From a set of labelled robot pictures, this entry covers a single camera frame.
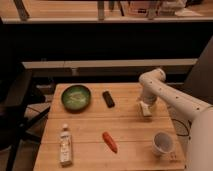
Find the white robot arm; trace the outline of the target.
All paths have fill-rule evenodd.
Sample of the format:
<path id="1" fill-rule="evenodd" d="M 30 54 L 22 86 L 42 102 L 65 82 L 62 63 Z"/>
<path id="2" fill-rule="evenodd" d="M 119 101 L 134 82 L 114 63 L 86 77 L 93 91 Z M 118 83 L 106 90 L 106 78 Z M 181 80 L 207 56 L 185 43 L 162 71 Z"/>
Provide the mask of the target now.
<path id="1" fill-rule="evenodd" d="M 140 101 L 152 106 L 158 97 L 185 116 L 191 123 L 185 171 L 213 171 L 213 105 L 164 83 L 161 68 L 140 75 Z"/>

